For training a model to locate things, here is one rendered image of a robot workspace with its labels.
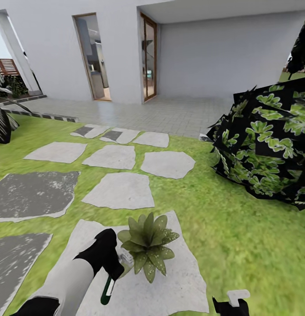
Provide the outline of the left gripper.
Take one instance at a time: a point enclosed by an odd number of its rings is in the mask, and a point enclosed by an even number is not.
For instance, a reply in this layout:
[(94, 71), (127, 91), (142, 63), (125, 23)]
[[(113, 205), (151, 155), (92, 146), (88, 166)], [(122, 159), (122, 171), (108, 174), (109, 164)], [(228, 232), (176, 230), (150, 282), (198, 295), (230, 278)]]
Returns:
[(118, 260), (117, 254), (114, 259), (110, 262), (105, 262), (103, 264), (105, 271), (111, 276), (111, 278), (116, 281), (124, 273), (124, 267), (121, 265), (121, 262)]

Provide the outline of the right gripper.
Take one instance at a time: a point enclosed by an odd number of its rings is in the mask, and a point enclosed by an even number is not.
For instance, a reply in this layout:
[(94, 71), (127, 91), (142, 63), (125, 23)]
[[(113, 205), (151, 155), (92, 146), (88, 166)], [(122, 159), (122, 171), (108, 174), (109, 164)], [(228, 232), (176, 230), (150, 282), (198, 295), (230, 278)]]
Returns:
[(220, 316), (249, 316), (247, 303), (242, 298), (238, 299), (239, 307), (232, 307), (229, 302), (218, 303), (214, 296), (213, 301), (216, 313), (220, 313)]

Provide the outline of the insectifuge atomizer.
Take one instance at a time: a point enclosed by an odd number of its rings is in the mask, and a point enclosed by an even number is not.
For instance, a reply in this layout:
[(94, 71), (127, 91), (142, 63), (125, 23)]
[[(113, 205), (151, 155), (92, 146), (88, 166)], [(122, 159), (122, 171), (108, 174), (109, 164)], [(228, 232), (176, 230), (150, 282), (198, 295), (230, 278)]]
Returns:
[(101, 297), (101, 304), (107, 305), (109, 302), (111, 295), (113, 293), (114, 287), (115, 287), (116, 281), (114, 281), (111, 276), (107, 279), (105, 289), (103, 291), (102, 297)]

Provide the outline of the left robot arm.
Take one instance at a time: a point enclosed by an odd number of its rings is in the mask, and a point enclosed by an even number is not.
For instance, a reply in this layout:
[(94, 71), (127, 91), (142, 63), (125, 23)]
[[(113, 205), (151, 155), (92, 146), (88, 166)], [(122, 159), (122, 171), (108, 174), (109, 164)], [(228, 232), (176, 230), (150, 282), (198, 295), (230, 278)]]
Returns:
[(102, 266), (114, 281), (124, 273), (120, 260), (130, 268), (134, 266), (134, 257), (124, 248), (116, 251), (115, 241), (110, 229), (101, 231), (10, 316), (76, 316), (87, 289)]

